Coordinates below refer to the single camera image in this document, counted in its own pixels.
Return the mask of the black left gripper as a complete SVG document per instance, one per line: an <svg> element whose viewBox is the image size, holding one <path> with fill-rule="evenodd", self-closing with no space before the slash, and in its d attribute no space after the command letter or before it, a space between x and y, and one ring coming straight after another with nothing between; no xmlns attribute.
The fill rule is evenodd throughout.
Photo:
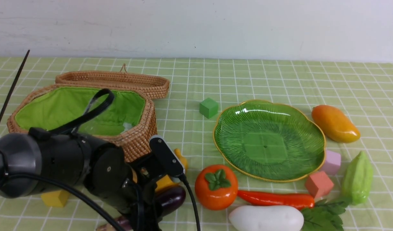
<svg viewBox="0 0 393 231"><path fill-rule="evenodd" d="M166 176L154 153L130 165L119 164L119 212L129 220L134 231L160 231L161 205L156 202L157 181Z"/></svg>

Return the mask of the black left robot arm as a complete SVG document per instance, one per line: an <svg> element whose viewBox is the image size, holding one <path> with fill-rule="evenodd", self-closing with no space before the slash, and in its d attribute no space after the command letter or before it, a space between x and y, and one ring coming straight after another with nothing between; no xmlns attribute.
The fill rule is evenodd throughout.
<svg viewBox="0 0 393 231"><path fill-rule="evenodd" d="M0 138L0 177L32 173L89 193L127 218L135 231L159 231L162 205L156 183L166 175L154 153L130 163L124 151L91 135L52 135L37 139L26 133Z"/></svg>

